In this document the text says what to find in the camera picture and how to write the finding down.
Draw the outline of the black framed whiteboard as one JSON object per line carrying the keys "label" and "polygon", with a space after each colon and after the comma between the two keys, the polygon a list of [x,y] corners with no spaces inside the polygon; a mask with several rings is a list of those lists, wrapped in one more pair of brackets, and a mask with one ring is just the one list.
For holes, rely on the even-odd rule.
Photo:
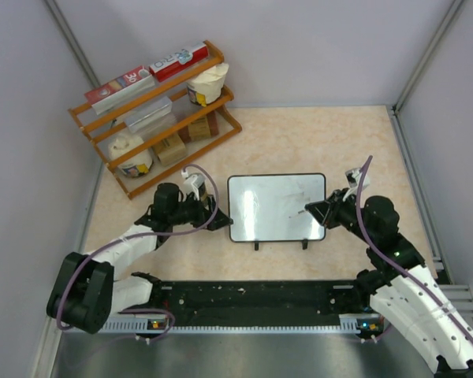
{"label": "black framed whiteboard", "polygon": [[234,175],[227,180],[227,192],[234,243],[252,243],[258,250],[262,243],[299,242],[306,250],[310,242],[326,237],[309,212],[289,219],[306,204],[326,198],[326,177],[320,172]]}

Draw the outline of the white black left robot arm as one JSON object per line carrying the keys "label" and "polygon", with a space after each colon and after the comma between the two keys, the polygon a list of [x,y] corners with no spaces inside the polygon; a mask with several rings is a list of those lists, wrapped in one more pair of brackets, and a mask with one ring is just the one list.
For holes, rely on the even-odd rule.
{"label": "white black left robot arm", "polygon": [[218,200],[205,187],[184,194],[174,183],[160,184],[145,214],[124,234],[92,252],[72,252],[64,258],[47,302],[47,315],[62,331],[77,328],[95,334],[111,314],[133,306],[149,313],[158,310],[163,294],[154,288],[156,278],[142,272],[124,280],[119,276],[175,236],[176,226],[190,224],[191,231],[197,232],[231,225]]}

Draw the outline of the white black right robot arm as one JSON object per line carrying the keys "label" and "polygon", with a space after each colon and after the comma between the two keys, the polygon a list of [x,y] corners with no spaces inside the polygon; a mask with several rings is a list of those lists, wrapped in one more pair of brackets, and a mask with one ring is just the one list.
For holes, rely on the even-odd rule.
{"label": "white black right robot arm", "polygon": [[399,231],[400,216],[384,196],[358,206],[348,189],[305,210],[327,229],[342,227],[367,245],[373,270],[363,270],[354,306],[382,315],[420,354],[436,377],[473,377],[473,328],[435,281],[422,255]]}

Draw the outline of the black yellow drink can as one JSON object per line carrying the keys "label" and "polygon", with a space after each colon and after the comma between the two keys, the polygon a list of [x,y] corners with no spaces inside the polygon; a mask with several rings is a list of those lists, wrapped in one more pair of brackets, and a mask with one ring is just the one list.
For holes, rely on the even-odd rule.
{"label": "black yellow drink can", "polygon": [[204,176],[198,175],[196,177],[194,185],[196,187],[197,199],[201,201],[204,205],[206,205],[207,204],[207,188],[206,188]]}

